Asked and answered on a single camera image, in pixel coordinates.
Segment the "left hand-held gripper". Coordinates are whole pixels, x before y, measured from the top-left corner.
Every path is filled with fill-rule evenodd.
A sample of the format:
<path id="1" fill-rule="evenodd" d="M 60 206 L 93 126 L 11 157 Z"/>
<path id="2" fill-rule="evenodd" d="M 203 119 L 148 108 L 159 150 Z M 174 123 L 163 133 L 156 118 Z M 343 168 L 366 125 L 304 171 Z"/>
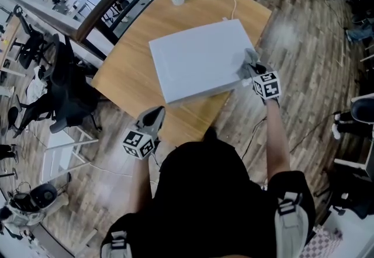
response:
<path id="1" fill-rule="evenodd" d="M 127 128 L 124 132 L 122 146 L 127 154 L 143 160 L 156 150 L 158 132 L 164 122 L 164 107 L 157 106 L 142 112 L 137 119 L 137 126 L 143 128 Z"/>

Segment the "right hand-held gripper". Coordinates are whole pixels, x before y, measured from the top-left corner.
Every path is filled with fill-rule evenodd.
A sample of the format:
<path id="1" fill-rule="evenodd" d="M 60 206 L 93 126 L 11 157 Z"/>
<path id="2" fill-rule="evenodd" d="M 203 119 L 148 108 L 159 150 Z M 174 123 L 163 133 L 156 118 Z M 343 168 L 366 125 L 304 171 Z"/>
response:
<path id="1" fill-rule="evenodd" d="M 266 73 L 266 67 L 261 64 L 245 64 L 245 79 L 249 78 L 253 78 L 255 92 L 263 100 L 281 95 L 281 85 L 276 71 Z"/>

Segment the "large white box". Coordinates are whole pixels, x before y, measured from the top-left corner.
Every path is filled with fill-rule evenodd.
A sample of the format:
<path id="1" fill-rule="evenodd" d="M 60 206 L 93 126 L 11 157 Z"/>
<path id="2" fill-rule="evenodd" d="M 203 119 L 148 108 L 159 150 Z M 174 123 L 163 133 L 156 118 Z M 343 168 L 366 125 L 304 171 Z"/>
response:
<path id="1" fill-rule="evenodd" d="M 164 100 L 180 105 L 234 89 L 247 50 L 254 50 L 238 19 L 170 34 L 149 42 Z"/>

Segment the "person's left forearm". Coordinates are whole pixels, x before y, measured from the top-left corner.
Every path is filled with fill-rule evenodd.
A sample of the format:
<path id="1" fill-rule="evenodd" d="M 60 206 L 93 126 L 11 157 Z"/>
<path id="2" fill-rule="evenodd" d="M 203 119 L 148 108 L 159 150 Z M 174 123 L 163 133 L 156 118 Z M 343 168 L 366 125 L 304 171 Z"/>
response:
<path id="1" fill-rule="evenodd" d="M 138 213 L 149 207 L 152 199 L 149 159 L 135 159 L 126 212 Z"/>

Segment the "person's right forearm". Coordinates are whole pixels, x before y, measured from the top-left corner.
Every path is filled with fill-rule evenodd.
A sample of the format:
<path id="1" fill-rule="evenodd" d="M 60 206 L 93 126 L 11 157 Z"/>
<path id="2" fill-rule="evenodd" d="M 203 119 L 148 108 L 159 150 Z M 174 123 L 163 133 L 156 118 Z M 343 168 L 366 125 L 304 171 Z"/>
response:
<path id="1" fill-rule="evenodd" d="M 267 179 L 270 181 L 277 173 L 290 171 L 290 152 L 277 101 L 268 99 L 265 104 L 267 112 L 266 171 Z"/>

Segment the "large black office chair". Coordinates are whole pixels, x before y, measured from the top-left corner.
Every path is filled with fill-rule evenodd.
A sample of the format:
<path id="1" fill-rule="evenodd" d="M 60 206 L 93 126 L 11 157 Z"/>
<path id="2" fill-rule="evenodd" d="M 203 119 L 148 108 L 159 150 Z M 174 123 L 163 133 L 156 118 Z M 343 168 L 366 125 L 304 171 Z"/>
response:
<path id="1" fill-rule="evenodd" d="M 8 121 L 8 129 L 16 138 L 26 129 L 31 121 L 54 120 L 51 133 L 57 133 L 67 127 L 79 126 L 83 119 L 94 119 L 94 111 L 100 101 L 100 93 L 86 81 L 86 68 L 77 64 L 70 40 L 59 35 L 53 36 L 56 47 L 54 65 L 45 71 L 42 80 L 46 81 L 47 92 L 36 101 L 24 104 L 16 100 L 16 105 L 8 111 L 18 114 L 25 109 L 20 125 L 15 120 Z"/>

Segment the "person's black shirt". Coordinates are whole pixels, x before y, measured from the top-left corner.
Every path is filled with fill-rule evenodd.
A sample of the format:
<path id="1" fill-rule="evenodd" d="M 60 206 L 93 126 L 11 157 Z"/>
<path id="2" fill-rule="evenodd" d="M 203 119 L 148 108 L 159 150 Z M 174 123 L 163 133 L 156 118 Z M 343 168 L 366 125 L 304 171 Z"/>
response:
<path id="1" fill-rule="evenodd" d="M 280 172 L 262 190 L 231 145 L 187 142 L 163 161 L 151 205 L 110 227 L 101 258 L 276 258 L 275 213 L 287 192 L 301 196 L 313 226 L 302 172 Z"/>

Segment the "white garment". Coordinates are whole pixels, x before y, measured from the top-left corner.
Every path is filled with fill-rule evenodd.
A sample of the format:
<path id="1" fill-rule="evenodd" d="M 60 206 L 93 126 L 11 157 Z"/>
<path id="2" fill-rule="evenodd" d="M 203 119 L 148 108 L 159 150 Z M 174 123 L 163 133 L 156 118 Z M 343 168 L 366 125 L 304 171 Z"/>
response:
<path id="1" fill-rule="evenodd" d="M 34 77 L 26 89 L 27 104 L 37 101 L 47 93 L 47 82 L 43 79 L 45 71 L 43 65 L 34 68 Z"/>

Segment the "black mesh desk chair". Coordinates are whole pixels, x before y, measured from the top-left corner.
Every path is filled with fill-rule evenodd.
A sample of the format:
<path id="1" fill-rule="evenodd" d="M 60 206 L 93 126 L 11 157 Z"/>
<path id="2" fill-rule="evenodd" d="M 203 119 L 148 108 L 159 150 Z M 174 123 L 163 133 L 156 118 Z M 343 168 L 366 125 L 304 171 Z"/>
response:
<path id="1" fill-rule="evenodd" d="M 35 30 L 31 24 L 27 23 L 22 15 L 23 9 L 21 6 L 16 5 L 13 13 L 20 20 L 24 32 L 29 36 L 25 43 L 19 43 L 15 40 L 12 44 L 12 46 L 20 47 L 18 55 L 20 65 L 24 69 L 28 69 L 32 61 L 40 64 L 41 60 L 43 60 L 47 65 L 51 66 L 44 53 L 52 46 L 52 43 L 47 43 L 43 33 Z"/>

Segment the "pink checkered cloth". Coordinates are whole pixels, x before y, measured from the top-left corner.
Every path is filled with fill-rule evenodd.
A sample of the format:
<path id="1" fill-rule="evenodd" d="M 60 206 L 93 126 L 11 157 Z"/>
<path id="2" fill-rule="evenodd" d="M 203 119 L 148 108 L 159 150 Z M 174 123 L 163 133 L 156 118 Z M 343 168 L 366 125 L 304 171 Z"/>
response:
<path id="1" fill-rule="evenodd" d="M 299 258 L 329 258 L 342 241 L 342 232 L 337 228 L 330 230 L 318 225 L 313 233 Z"/>

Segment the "white frame stool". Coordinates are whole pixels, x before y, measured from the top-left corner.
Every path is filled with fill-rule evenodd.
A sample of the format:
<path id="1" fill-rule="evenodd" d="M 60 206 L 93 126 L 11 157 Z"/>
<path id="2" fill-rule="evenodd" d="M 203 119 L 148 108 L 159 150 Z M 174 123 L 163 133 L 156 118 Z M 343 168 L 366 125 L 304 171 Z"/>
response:
<path id="1" fill-rule="evenodd" d="M 58 133 L 50 134 L 41 167 L 41 184 L 90 164 L 80 154 L 81 148 L 84 145 L 93 144 L 99 140 L 92 137 L 80 127 L 73 127 L 73 129 L 80 133 L 78 140 L 69 135 L 68 130 L 61 130 Z"/>

